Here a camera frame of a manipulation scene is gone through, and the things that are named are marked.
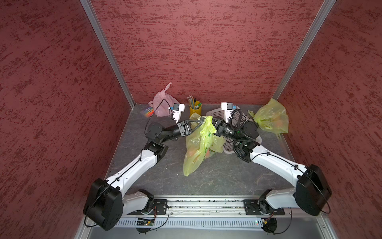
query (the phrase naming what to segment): yellow cup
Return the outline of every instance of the yellow cup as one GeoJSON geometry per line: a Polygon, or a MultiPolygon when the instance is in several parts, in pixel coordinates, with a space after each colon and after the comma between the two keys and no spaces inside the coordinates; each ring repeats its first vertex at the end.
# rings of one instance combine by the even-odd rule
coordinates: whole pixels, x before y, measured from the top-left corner
{"type": "MultiPolygon", "coordinates": [[[[195,106],[197,106],[198,104],[199,104],[200,102],[199,101],[196,101],[195,102],[195,106]]],[[[203,106],[203,104],[201,104],[200,106],[199,106],[199,108],[197,108],[197,109],[193,109],[193,108],[191,108],[191,106],[190,106],[190,116],[193,114],[193,113],[197,113],[198,115],[202,115],[202,106],[203,106]]]]}

